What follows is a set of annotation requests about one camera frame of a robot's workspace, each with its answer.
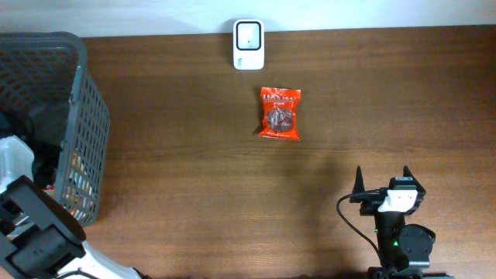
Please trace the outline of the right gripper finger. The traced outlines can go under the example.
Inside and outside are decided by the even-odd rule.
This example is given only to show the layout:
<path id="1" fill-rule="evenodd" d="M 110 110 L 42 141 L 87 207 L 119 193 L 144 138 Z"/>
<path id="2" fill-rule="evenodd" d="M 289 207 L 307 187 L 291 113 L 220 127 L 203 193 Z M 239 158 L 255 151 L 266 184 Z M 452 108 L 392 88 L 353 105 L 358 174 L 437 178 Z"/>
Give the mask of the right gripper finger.
<path id="1" fill-rule="evenodd" d="M 356 177 L 355 177 L 355 182 L 354 182 L 354 186 L 353 186 L 353 193 L 359 194 L 359 193 L 363 193 L 363 192 L 365 192 L 363 175 L 362 175 L 361 167 L 358 166 L 356 168 Z"/>
<path id="2" fill-rule="evenodd" d="M 403 167 L 403 176 L 408 177 L 409 181 L 416 187 L 417 190 L 422 190 L 422 185 L 416 180 L 408 166 Z"/>

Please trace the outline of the red snack bag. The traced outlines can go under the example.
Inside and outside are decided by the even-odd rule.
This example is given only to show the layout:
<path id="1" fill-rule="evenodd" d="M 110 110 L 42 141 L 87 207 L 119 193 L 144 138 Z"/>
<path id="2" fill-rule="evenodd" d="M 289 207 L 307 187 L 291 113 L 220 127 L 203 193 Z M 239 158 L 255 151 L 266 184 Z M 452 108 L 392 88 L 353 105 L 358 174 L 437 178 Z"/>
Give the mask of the red snack bag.
<path id="1" fill-rule="evenodd" d="M 296 108 L 301 91 L 286 88 L 262 87 L 262 130 L 258 136 L 272 139 L 300 140 L 297 129 Z"/>

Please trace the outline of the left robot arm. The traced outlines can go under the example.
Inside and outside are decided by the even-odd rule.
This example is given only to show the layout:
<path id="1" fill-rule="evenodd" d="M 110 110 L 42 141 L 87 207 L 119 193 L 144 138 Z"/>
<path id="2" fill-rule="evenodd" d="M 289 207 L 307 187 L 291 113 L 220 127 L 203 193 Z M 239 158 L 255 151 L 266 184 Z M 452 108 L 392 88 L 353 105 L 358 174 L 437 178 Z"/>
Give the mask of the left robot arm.
<path id="1" fill-rule="evenodd" d="M 97 251 L 80 223 L 33 182 L 33 151 L 1 139 L 1 267 L 14 278 L 148 276 Z"/>

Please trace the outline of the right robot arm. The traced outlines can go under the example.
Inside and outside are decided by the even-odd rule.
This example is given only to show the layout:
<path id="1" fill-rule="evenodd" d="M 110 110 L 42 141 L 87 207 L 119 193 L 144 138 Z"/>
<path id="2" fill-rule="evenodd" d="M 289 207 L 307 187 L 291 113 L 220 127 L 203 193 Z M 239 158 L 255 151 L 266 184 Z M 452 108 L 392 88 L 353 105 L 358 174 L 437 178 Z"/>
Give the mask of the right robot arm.
<path id="1" fill-rule="evenodd" d="M 415 179 L 408 167 L 403 175 L 392 177 L 385 188 L 366 190 L 361 169 L 356 169 L 351 203 L 360 204 L 360 215 L 372 216 L 375 222 L 377 251 L 380 266 L 371 267 L 367 277 L 381 278 L 449 278 L 445 273 L 427 273 L 429 255 L 436 241 L 436 234 L 424 226 L 408 224 L 407 215 L 419 209 L 426 190 Z"/>

